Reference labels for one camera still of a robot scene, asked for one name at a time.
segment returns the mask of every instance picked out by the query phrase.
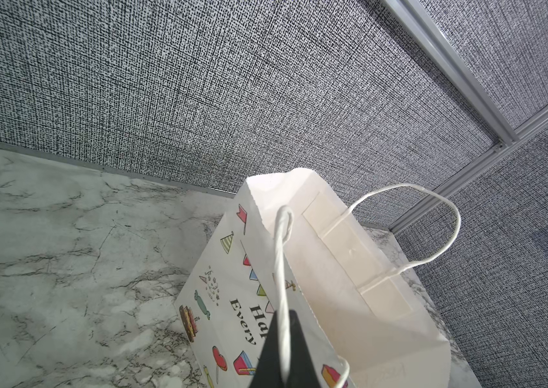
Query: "party hat illustration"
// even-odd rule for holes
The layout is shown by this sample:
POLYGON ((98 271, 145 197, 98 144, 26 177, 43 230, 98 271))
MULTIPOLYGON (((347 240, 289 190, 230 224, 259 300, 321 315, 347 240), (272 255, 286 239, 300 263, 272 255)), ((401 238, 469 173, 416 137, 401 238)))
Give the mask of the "party hat illustration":
POLYGON ((228 254, 231 250, 231 243, 233 242, 233 232, 231 232, 230 235, 227 237, 223 237, 220 239, 220 244, 223 245, 224 251, 228 254))

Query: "marble surface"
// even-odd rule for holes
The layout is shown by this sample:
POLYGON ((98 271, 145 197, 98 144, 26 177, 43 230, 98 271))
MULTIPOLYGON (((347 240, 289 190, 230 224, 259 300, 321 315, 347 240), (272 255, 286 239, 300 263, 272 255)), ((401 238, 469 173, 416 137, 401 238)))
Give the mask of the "marble surface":
MULTIPOLYGON (((206 387, 172 301, 228 201, 0 150, 0 388, 206 387)), ((449 387, 480 387, 404 277, 451 340, 449 387)))
MULTIPOLYGON (((385 230, 377 230, 372 228, 364 228, 371 239, 378 245, 378 247, 384 252, 386 257, 396 266, 401 266, 407 263, 406 254, 403 253, 399 243, 395 239, 391 232, 385 230)), ((480 388, 481 385, 476 375, 470 368, 468 361, 464 357, 463 353, 457 346, 455 339, 451 335, 447 328, 446 323, 440 317, 440 313, 436 310, 433 301, 427 294, 425 287, 420 282, 418 275, 413 269, 408 269, 401 274, 403 279, 410 286, 414 294, 423 303, 423 306, 427 309, 427 312, 432 317, 438 330, 446 337, 451 344, 451 375, 448 382, 448 388, 480 388)))

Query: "cake slice illustration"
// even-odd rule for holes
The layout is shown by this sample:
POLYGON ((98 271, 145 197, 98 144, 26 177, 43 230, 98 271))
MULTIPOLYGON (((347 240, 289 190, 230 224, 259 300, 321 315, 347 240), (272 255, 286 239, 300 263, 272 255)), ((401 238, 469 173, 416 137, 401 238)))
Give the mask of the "cake slice illustration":
POLYGON ((184 324, 188 339, 190 342, 194 342, 198 329, 196 328, 195 319, 192 315, 192 309, 190 307, 179 306, 179 315, 182 318, 182 323, 184 324))
POLYGON ((248 354, 244 351, 233 361, 233 367, 236 369, 237 374, 252 376, 257 373, 257 369, 253 368, 252 363, 248 359, 248 354))
MULTIPOLYGON (((323 368, 321 368, 321 376, 324 377, 325 383, 328 384, 330 388, 336 385, 337 381, 339 381, 339 378, 341 377, 339 372, 332 368, 332 366, 328 366, 326 364, 324 364, 323 368)), ((348 384, 346 381, 343 388, 347 388, 347 385, 348 384)))

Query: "white string handle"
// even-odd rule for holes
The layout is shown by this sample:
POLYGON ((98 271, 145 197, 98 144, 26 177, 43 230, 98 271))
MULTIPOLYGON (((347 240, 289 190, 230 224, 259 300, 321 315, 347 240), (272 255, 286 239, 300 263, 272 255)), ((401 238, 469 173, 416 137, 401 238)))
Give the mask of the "white string handle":
POLYGON ((434 196, 436 197, 437 199, 440 199, 442 202, 444 202, 445 204, 447 204, 451 209, 453 209, 453 212, 455 212, 455 216, 457 218, 457 221, 455 222, 455 230, 453 231, 453 235, 451 236, 451 238, 448 239, 448 242, 442 247, 440 248, 436 253, 434 253, 433 255, 429 256, 428 258, 426 259, 423 259, 423 260, 415 260, 415 261, 410 261, 409 263, 407 264, 404 264, 398 268, 393 268, 392 270, 390 271, 387 271, 385 274, 381 275, 381 276, 378 276, 376 277, 375 279, 372 279, 371 281, 369 281, 368 283, 364 284, 363 286, 359 287, 358 288, 358 291, 359 293, 363 294, 375 287, 377 287, 380 283, 382 283, 383 281, 393 277, 393 276, 396 276, 396 275, 399 275, 401 274, 403 271, 406 271, 410 268, 414 268, 414 267, 417 267, 419 265, 422 265, 422 264, 427 264, 429 263, 430 261, 433 261, 435 258, 437 258, 438 256, 440 256, 442 253, 444 253, 447 249, 450 248, 450 246, 453 244, 453 242, 455 241, 455 238, 457 238, 457 235, 459 234, 459 229, 461 228, 461 215, 459 215, 459 210, 457 210, 457 207, 455 206, 454 203, 452 203, 450 200, 448 200, 447 198, 444 198, 443 196, 441 196, 440 194, 436 194, 434 193, 433 191, 431 190, 427 190, 425 189, 424 187, 422 186, 419 186, 417 184, 412 184, 412 183, 399 183, 399 184, 393 184, 392 186, 385 186, 381 189, 377 189, 375 191, 371 191, 371 192, 368 192, 366 193, 364 196, 360 197, 356 202, 354 202, 351 206, 349 206, 347 208, 347 210, 345 212, 343 212, 343 214, 341 214, 336 220, 334 220, 334 222, 332 222, 332 225, 330 225, 329 227, 327 227, 322 233, 319 234, 319 237, 320 238, 324 238, 325 236, 328 235, 328 233, 330 233, 334 228, 337 227, 338 224, 341 223, 341 221, 343 221, 349 214, 352 213, 352 211, 354 210, 354 208, 359 205, 359 203, 361 203, 362 201, 364 201, 365 199, 369 198, 370 196, 374 196, 375 194, 379 193, 379 192, 382 192, 382 191, 388 191, 388 190, 392 190, 392 189, 396 189, 396 188, 403 188, 403 187, 407 187, 407 188, 412 188, 412 189, 416 189, 418 191, 421 191, 421 192, 424 192, 425 194, 429 194, 431 196, 434 196))
MULTIPOLYGON (((289 237, 291 237, 292 225, 293 211, 291 207, 287 205, 281 206, 276 214, 276 222, 274 224, 274 283, 276 283, 278 294, 278 353, 280 356, 280 376, 283 384, 287 384, 291 369, 291 330, 289 305, 287 303, 287 291, 285 288, 285 253, 283 252, 283 244, 289 241, 289 237)), ((347 360, 340 356, 339 359, 343 364, 343 373, 341 373, 337 384, 333 388, 342 388, 350 372, 350 365, 347 360)))

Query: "white paper bag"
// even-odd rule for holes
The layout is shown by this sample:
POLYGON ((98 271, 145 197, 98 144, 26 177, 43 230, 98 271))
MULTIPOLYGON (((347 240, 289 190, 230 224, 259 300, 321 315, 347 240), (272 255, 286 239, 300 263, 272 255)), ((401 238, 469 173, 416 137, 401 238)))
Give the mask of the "white paper bag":
POLYGON ((352 216, 324 233, 347 207, 303 168, 247 178, 175 301, 209 385, 247 387, 254 375, 278 305, 272 236, 282 205, 295 214, 288 303, 321 385, 338 380, 338 354, 348 387, 446 387, 448 340, 400 276, 363 291, 393 265, 352 216))

